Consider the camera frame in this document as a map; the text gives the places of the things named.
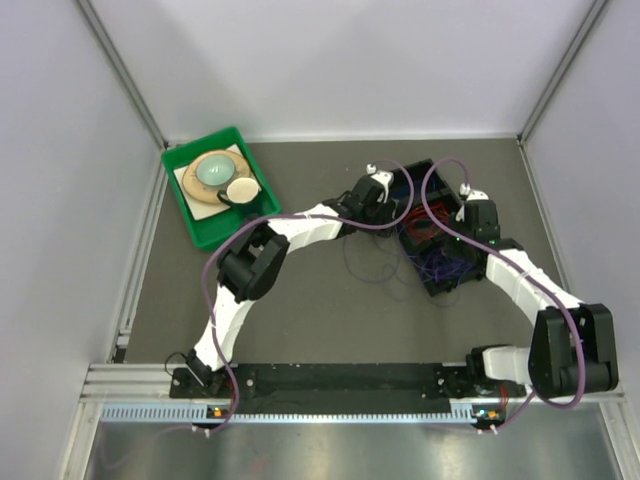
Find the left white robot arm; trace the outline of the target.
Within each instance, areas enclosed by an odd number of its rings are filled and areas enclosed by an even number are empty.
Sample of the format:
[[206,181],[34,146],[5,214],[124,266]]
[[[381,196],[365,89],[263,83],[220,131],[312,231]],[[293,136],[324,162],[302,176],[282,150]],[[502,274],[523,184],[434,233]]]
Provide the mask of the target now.
[[362,176],[353,189],[294,215],[251,217],[214,252],[203,279],[216,265],[214,296],[206,295],[209,320],[186,356],[192,384],[205,396],[226,387],[223,369],[253,304],[274,286],[287,255],[312,244],[333,241],[357,231],[382,234],[390,229],[396,204],[389,198],[394,175],[377,171]]

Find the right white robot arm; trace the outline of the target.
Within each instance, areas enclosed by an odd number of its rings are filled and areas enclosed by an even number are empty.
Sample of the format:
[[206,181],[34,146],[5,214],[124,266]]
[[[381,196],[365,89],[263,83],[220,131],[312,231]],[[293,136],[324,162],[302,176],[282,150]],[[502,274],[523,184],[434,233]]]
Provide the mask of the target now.
[[501,289],[533,326],[528,348],[475,347],[466,356],[467,384],[487,396],[503,381],[530,386],[551,400],[579,392],[611,391],[619,372],[611,311],[564,291],[512,239],[501,237],[495,202],[465,195],[449,217],[454,249],[477,262],[480,274]]

